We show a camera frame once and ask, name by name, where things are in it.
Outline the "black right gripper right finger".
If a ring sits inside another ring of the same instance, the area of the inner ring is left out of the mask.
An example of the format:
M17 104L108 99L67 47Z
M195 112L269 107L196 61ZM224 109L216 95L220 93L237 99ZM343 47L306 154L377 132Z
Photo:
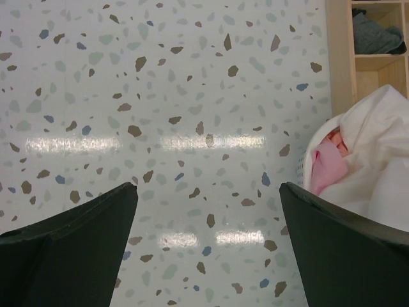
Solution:
M279 188L309 306L408 306L408 232Z

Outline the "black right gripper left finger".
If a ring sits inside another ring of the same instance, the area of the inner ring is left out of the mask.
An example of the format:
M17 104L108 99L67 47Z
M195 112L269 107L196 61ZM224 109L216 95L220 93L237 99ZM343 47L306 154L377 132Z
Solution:
M1 306L109 306L137 202L127 182L1 234Z

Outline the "white floral print t-shirt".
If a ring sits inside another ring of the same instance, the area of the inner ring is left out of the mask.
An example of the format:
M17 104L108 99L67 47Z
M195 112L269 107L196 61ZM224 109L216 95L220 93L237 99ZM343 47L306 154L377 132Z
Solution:
M408 99L385 85L339 120L347 174L320 198L399 230L408 230Z

